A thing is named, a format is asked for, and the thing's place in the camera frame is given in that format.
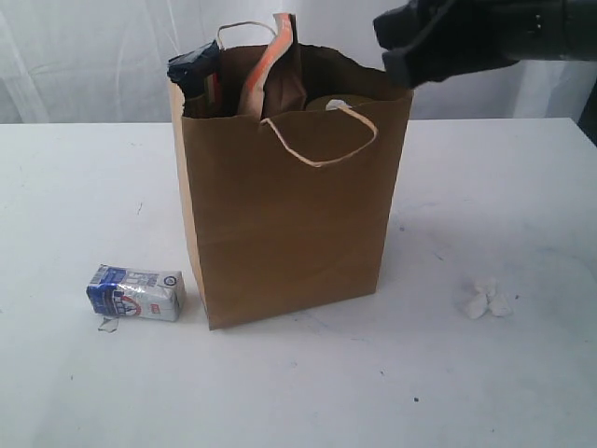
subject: white curtain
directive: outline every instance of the white curtain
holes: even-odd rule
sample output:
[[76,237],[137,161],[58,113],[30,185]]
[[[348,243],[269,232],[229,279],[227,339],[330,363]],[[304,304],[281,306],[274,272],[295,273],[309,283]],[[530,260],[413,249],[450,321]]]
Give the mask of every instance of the white curtain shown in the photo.
[[[165,64],[218,25],[298,15],[301,42],[381,67],[372,20],[405,0],[0,0],[0,122],[168,121]],[[268,42],[230,30],[228,45]],[[415,119],[578,119],[595,63],[519,63],[417,90]]]

